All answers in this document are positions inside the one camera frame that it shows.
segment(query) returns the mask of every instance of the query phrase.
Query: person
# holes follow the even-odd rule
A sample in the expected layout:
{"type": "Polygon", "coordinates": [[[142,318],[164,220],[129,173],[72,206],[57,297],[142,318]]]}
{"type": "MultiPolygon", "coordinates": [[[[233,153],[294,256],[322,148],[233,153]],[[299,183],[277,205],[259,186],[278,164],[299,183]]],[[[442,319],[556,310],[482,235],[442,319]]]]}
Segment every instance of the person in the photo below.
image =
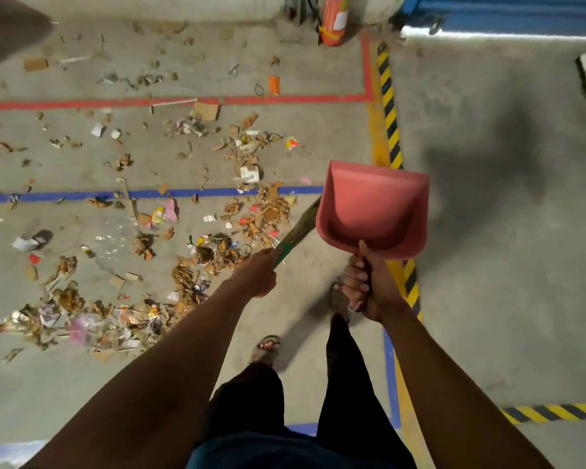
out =
{"type": "MultiPolygon", "coordinates": [[[[211,399],[243,308],[276,284],[277,255],[264,250],[239,265],[23,467],[414,468],[340,313],[330,324],[328,387],[316,436],[284,425],[282,384],[271,367],[281,345],[276,336],[262,339],[247,368],[211,399]]],[[[386,264],[363,242],[358,256],[349,259],[341,290],[351,303],[366,299],[365,317],[390,336],[438,469],[552,469],[427,333],[386,264]],[[371,269],[370,294],[362,259],[371,269]]]]}

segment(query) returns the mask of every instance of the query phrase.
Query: right hand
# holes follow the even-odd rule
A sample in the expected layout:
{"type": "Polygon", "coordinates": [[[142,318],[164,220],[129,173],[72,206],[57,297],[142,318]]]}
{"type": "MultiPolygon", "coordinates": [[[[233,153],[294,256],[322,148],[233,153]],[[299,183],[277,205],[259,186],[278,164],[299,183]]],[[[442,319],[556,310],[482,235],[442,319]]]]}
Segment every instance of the right hand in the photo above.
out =
{"type": "Polygon", "coordinates": [[[372,321],[382,322],[383,315],[387,312],[409,309],[408,303],[399,293],[398,286],[391,275],[389,267],[380,256],[372,251],[363,240],[359,242],[359,254],[352,255],[349,265],[345,268],[341,291],[348,297],[352,306],[359,305],[365,297],[367,308],[363,315],[372,321]],[[371,265],[372,294],[367,296],[369,286],[367,273],[365,272],[362,258],[371,265]]]}

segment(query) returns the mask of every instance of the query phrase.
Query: black pants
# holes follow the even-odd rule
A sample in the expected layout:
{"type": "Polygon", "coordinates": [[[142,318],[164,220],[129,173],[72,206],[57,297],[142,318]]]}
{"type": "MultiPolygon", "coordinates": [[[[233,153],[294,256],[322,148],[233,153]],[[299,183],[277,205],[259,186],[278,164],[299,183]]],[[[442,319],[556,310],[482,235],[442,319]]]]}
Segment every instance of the black pants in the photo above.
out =
{"type": "MultiPolygon", "coordinates": [[[[375,397],[365,362],[341,315],[330,325],[326,345],[328,389],[314,441],[349,457],[416,468],[412,455],[375,397]]],[[[284,426],[284,391],[278,374],[254,362],[220,386],[207,409],[200,442],[250,431],[304,437],[284,426]]]]}

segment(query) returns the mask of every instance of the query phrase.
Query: hand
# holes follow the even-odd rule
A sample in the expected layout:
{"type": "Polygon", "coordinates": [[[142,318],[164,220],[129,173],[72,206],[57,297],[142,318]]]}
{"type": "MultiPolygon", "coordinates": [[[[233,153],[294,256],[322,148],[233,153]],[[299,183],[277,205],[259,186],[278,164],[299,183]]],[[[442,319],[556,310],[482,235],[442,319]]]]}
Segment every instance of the hand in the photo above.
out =
{"type": "Polygon", "coordinates": [[[384,260],[372,251],[363,240],[359,243],[359,255],[352,255],[349,259],[349,266],[345,268],[343,285],[341,291],[349,298],[351,306],[359,305],[365,297],[367,298],[367,309],[363,315],[372,321],[382,322],[384,313],[408,309],[408,303],[399,293],[398,286],[391,275],[389,267],[384,260]],[[367,296],[369,285],[367,273],[363,270],[362,258],[367,259],[371,265],[372,295],[367,296]]]}
{"type": "Polygon", "coordinates": [[[262,298],[275,288],[276,274],[273,265],[280,249],[266,248],[243,260],[227,281],[236,284],[251,298],[262,298]]]}

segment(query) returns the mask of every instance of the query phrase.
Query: left hand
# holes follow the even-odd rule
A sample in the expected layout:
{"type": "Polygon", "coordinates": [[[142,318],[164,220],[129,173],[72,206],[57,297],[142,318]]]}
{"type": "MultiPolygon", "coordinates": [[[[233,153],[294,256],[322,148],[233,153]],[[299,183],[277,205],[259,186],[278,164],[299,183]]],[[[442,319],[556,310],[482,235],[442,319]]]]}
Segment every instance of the left hand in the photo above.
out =
{"type": "Polygon", "coordinates": [[[235,268],[228,281],[247,291],[252,298],[262,298],[275,288],[273,265],[280,249],[266,248],[251,255],[235,268]]]}

